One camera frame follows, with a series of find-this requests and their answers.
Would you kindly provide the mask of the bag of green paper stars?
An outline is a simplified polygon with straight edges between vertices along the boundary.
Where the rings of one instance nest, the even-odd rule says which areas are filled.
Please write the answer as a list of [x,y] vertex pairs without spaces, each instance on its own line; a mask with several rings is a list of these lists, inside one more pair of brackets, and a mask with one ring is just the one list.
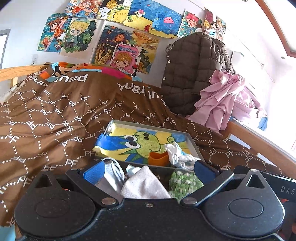
[[180,201],[204,186],[194,172],[176,170],[169,180],[169,194]]

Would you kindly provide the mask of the red haired character drawing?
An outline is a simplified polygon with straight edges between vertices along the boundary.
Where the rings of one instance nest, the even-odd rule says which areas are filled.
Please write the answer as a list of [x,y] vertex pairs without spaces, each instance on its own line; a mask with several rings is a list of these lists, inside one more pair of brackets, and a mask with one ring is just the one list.
[[177,37],[182,38],[197,32],[202,32],[204,11],[193,12],[185,9]]

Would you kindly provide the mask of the blue fish beach painting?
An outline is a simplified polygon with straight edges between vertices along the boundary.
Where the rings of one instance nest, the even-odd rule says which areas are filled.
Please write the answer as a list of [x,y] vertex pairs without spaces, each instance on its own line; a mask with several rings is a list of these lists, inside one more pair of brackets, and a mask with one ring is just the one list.
[[160,5],[160,3],[151,0],[132,1],[123,24],[137,30],[149,32]]

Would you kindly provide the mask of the pineapple yellow drawing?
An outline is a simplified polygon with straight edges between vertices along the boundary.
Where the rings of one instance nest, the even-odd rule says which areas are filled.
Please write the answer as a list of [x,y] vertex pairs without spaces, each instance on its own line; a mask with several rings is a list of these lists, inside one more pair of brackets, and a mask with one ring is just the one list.
[[132,2],[133,0],[104,0],[99,8],[97,18],[123,23],[127,18]]

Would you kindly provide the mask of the tray with frog drawing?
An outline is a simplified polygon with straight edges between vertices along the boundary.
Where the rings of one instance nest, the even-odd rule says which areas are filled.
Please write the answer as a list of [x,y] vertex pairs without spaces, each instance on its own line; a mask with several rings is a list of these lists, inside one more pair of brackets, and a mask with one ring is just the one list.
[[186,154],[204,160],[188,133],[121,120],[109,122],[97,138],[93,151],[100,157],[147,164],[149,153],[162,154],[165,145],[173,143],[177,143]]

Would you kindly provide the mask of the brown PF patterned blanket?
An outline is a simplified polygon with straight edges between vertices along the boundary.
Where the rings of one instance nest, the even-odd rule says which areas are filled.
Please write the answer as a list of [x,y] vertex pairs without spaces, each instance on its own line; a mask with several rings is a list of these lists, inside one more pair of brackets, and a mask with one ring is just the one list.
[[1,226],[13,225],[17,202],[41,170],[86,166],[111,120],[186,132],[214,167],[282,173],[243,146],[172,113],[153,88],[117,70],[80,64],[58,74],[48,67],[28,76],[1,106]]

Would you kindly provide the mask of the light blue garment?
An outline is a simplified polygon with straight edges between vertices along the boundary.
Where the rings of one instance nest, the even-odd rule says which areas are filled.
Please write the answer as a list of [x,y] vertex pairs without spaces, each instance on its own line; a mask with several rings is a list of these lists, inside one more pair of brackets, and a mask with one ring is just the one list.
[[268,117],[262,117],[259,124],[258,124],[258,128],[262,131],[265,131],[267,129],[267,122],[268,122]]

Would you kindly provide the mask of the pink anime girl poster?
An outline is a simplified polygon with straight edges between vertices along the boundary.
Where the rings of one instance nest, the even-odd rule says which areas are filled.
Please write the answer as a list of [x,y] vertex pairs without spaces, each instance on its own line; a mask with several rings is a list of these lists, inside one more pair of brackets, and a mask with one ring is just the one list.
[[142,50],[144,48],[134,45],[117,44],[110,60],[110,66],[125,74],[136,75]]

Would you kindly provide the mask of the grey drawstring pouch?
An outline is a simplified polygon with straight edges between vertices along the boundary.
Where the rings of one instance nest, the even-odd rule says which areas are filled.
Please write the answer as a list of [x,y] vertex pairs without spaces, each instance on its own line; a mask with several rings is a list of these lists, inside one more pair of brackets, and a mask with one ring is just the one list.
[[152,173],[148,166],[143,166],[124,183],[120,195],[131,199],[170,199],[171,196]]

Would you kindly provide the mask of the blue jellyfish painting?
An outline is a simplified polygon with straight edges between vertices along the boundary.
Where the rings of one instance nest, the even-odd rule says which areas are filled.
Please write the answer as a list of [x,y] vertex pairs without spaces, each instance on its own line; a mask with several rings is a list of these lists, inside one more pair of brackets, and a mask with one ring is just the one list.
[[174,39],[177,37],[182,18],[181,14],[161,4],[149,33],[163,38]]

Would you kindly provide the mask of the blond boy drawing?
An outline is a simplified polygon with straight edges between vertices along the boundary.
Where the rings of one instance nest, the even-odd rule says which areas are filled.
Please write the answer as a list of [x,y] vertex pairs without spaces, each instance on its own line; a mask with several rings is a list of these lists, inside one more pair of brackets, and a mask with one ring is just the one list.
[[98,20],[73,18],[62,41],[60,55],[74,58],[91,57],[98,36]]

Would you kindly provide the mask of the white cloth with blue print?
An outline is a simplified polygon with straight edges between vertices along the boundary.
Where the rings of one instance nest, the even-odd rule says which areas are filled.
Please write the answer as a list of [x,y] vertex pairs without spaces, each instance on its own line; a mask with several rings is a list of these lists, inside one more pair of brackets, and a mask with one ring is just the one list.
[[168,153],[170,163],[176,168],[193,170],[195,162],[201,161],[200,158],[185,153],[176,142],[165,144],[164,147]]

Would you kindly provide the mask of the yellow blue striped cloth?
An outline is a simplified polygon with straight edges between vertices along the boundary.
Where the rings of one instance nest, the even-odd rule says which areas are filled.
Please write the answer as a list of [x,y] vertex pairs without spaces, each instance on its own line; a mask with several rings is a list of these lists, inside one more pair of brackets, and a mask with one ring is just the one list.
[[138,174],[141,168],[128,165],[126,178],[121,165],[115,159],[103,159],[103,163],[105,171],[103,177],[95,184],[97,188],[111,196],[120,193],[127,195],[128,192],[137,189],[137,186],[133,181],[129,181],[129,178]]

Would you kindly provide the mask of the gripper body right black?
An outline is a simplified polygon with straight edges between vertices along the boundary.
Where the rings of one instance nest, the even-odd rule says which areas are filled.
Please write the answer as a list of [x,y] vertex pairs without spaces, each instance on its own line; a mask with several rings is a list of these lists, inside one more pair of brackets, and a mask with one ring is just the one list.
[[279,235],[284,240],[295,240],[295,179],[264,171],[260,173],[285,209],[285,218]]

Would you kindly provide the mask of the pink crumpled garment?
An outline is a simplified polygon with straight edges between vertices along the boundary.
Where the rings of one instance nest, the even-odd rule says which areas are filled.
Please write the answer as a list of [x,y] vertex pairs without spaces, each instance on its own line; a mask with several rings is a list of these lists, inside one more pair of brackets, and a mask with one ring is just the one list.
[[200,91],[200,96],[194,104],[195,112],[186,119],[217,133],[226,130],[232,117],[256,126],[267,118],[266,110],[239,74],[215,70],[210,85]]

